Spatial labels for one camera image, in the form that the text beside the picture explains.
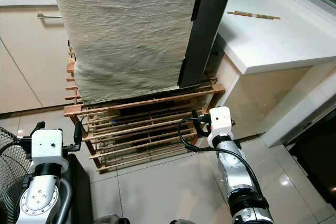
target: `beige cloth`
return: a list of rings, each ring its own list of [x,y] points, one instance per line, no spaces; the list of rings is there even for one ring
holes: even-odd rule
[[[85,104],[177,89],[195,0],[56,0]]]

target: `tiled floor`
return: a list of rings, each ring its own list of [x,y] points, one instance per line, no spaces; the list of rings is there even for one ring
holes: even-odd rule
[[[63,129],[64,142],[71,143],[74,126],[62,110],[0,120],[0,126],[23,136],[39,121]],[[242,147],[276,224],[336,224],[335,210],[283,146],[267,148],[257,138]],[[215,153],[188,153],[103,175],[95,172],[85,145],[76,155],[90,176],[95,219],[115,213],[136,224],[169,224],[178,218],[197,224],[231,223]]]

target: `white cabinet door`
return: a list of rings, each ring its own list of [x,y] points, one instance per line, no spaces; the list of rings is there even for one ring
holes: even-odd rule
[[[0,37],[43,107],[65,104],[68,36],[57,6],[1,7]]]
[[[0,40],[0,113],[41,107]]]

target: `kitchen cabinet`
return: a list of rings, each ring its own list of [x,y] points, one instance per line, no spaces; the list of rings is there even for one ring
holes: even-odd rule
[[[40,102],[35,108],[65,104],[67,85],[68,36],[62,19],[38,19],[39,13],[60,15],[57,6],[0,7],[0,37]]]
[[[27,81],[0,41],[0,113],[41,107]]]
[[[268,131],[300,101],[302,90],[295,87],[311,67],[241,74],[217,44],[213,52],[215,56],[210,58],[209,64],[216,72],[218,83],[226,89],[217,106],[230,108],[231,117],[236,121],[232,127],[236,139]],[[298,95],[282,105],[281,110],[275,110],[292,90]]]

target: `drawer handle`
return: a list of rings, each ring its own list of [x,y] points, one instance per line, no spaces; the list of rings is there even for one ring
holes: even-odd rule
[[[62,18],[62,16],[43,16],[42,13],[38,13],[37,18]]]

